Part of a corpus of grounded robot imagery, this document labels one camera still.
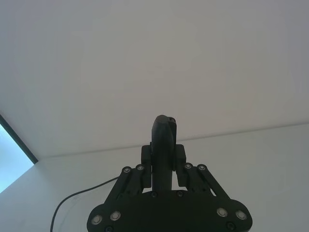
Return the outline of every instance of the skylight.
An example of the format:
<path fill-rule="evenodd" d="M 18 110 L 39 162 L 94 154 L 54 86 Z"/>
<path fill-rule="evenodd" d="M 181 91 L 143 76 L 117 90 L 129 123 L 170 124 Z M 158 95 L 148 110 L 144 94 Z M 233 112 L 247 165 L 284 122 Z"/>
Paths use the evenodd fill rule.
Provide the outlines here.
<path fill-rule="evenodd" d="M 33 162 L 0 124 L 0 193 L 32 166 Z"/>

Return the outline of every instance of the cable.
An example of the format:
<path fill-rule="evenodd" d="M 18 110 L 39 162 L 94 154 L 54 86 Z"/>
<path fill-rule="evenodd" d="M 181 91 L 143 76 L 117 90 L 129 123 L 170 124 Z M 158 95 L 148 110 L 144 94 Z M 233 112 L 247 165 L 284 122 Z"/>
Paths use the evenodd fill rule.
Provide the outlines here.
<path fill-rule="evenodd" d="M 66 197 L 65 199 L 63 199 L 63 200 L 59 203 L 59 205 L 57 206 L 57 208 L 56 208 L 56 210 L 55 210 L 55 212 L 54 212 L 54 215 L 53 215 L 53 218 L 52 218 L 52 224 L 50 225 L 50 232 L 53 232 L 56 214 L 57 214 L 57 212 L 58 212 L 60 206 L 61 206 L 67 199 L 69 199 L 69 198 L 71 198 L 71 197 L 73 197 L 73 196 L 75 196 L 75 195 L 81 194 L 81 193 L 83 193 L 83 192 L 88 192 L 88 191 L 90 191 L 90 190 L 93 190 L 93 189 L 96 189 L 96 188 L 101 187 L 101 186 L 103 186 L 103 185 L 106 185 L 106 184 L 108 184 L 108 183 L 110 183 L 110 182 L 112 182 L 112 181 L 114 181 L 114 180 L 116 180 L 116 179 L 118 179 L 118 177 L 115 177 L 115 178 L 113 178 L 113 179 L 111 179 L 111 180 L 108 180 L 108 181 L 106 181 L 106 182 L 104 182 L 104 183 L 102 183 L 102 184 L 99 184 L 99 185 L 97 185 L 97 186 L 94 186 L 94 187 L 92 187 L 92 188 L 88 188 L 88 189 L 85 189 L 85 190 L 82 190 L 82 191 L 73 193 L 73 194 L 71 194 L 70 196 L 68 196 L 68 197 Z"/>

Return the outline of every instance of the metal rivet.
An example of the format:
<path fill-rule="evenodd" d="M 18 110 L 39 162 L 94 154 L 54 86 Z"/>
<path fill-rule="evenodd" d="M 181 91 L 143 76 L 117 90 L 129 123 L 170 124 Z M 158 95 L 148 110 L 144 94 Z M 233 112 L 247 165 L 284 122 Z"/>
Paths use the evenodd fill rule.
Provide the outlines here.
<path fill-rule="evenodd" d="M 140 171 L 140 170 L 143 170 L 143 169 L 144 169 L 144 166 L 142 166 L 142 165 L 140 165 L 140 166 L 137 167 L 137 170 L 139 170 L 139 171 Z"/>
<path fill-rule="evenodd" d="M 240 220 L 246 220 L 247 219 L 247 215 L 242 212 L 241 210 L 238 210 L 236 212 L 236 216 L 240 219 Z"/>
<path fill-rule="evenodd" d="M 218 208 L 217 209 L 217 214 L 221 217 L 226 217 L 227 216 L 227 210 L 223 208 Z"/>
<path fill-rule="evenodd" d="M 198 169 L 200 169 L 201 171 L 203 171 L 203 170 L 205 170 L 205 169 L 206 169 L 206 166 L 205 166 L 205 165 L 203 165 L 203 164 L 201 164 L 201 165 L 199 165 Z"/>
<path fill-rule="evenodd" d="M 102 216 L 101 215 L 95 215 L 93 219 L 91 220 L 92 225 L 98 225 L 102 222 Z"/>
<path fill-rule="evenodd" d="M 120 218 L 121 214 L 119 211 L 115 211 L 111 213 L 110 219 L 112 221 L 117 221 Z"/>
<path fill-rule="evenodd" d="M 190 163 L 186 163 L 186 164 L 184 165 L 184 167 L 185 167 L 186 169 L 190 169 L 190 168 L 192 168 L 192 165 L 191 165 Z"/>
<path fill-rule="evenodd" d="M 151 196 L 152 196 L 152 197 L 157 197 L 158 194 L 157 194 L 156 192 L 152 192 L 152 193 L 151 193 Z"/>
<path fill-rule="evenodd" d="M 233 222 L 230 222 L 230 221 L 226 223 L 226 227 L 227 227 L 229 230 L 231 230 L 231 231 L 234 231 L 234 230 L 236 229 L 235 224 L 234 224 Z"/>
<path fill-rule="evenodd" d="M 105 232 L 112 232 L 112 231 L 113 231 L 113 229 L 112 229 L 111 226 L 105 227 Z"/>
<path fill-rule="evenodd" d="M 129 173 L 130 171 L 131 171 L 130 168 L 125 168 L 125 169 L 124 169 L 124 173 Z"/>
<path fill-rule="evenodd" d="M 183 191 L 177 191 L 177 196 L 182 197 L 183 196 Z"/>

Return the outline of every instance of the black plastic part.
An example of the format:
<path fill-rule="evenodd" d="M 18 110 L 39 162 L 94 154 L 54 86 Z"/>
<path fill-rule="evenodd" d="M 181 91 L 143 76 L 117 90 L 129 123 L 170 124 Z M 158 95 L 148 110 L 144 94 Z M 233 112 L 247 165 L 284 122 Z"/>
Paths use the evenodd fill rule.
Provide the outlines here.
<path fill-rule="evenodd" d="M 172 171 L 188 191 L 171 190 Z M 142 193 L 151 187 L 151 177 L 153 191 Z M 218 215 L 218 208 L 227 216 Z M 245 220 L 236 216 L 238 210 L 246 214 Z M 110 219 L 114 211 L 121 213 L 116 221 Z M 93 225 L 96 215 L 103 220 Z M 141 149 L 141 164 L 122 169 L 105 203 L 94 208 L 87 221 L 89 232 L 247 232 L 251 226 L 248 209 L 229 198 L 206 165 L 186 162 L 184 146 L 176 144 L 176 121 L 166 116 L 156 118 L 152 142 Z"/>
<path fill-rule="evenodd" d="M 141 163 L 146 168 L 142 178 L 144 188 L 151 187 L 151 147 L 145 145 L 141 147 Z"/>
<path fill-rule="evenodd" d="M 226 217 L 217 214 L 217 209 L 227 210 Z M 240 220 L 236 211 L 247 215 Z M 110 214 L 119 211 L 117 221 L 110 220 Z M 95 215 L 102 216 L 98 225 L 91 224 Z M 179 197 L 176 190 L 159 192 L 152 197 L 151 192 L 115 202 L 106 202 L 97 206 L 87 222 L 89 232 L 102 232 L 106 226 L 112 226 L 114 232 L 247 232 L 252 226 L 248 209 L 240 202 L 219 197 L 210 197 L 205 193 L 183 191 Z"/>
<path fill-rule="evenodd" d="M 153 191 L 171 190 L 176 146 L 175 119 L 165 115 L 158 116 L 151 134 Z"/>

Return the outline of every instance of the window frame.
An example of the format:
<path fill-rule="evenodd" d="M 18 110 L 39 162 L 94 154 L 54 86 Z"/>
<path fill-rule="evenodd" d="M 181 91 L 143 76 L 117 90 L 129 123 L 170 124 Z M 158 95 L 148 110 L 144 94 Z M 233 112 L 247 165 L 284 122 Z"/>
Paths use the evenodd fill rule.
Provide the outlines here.
<path fill-rule="evenodd" d="M 26 154 L 26 156 L 32 161 L 33 164 L 38 162 L 38 159 L 34 156 L 34 154 L 29 150 L 29 148 L 25 145 L 25 143 L 19 138 L 16 132 L 12 129 L 12 127 L 7 123 L 7 121 L 0 114 L 0 124 L 2 127 L 8 132 L 11 138 L 15 141 L 15 143 L 22 149 L 22 151 Z"/>

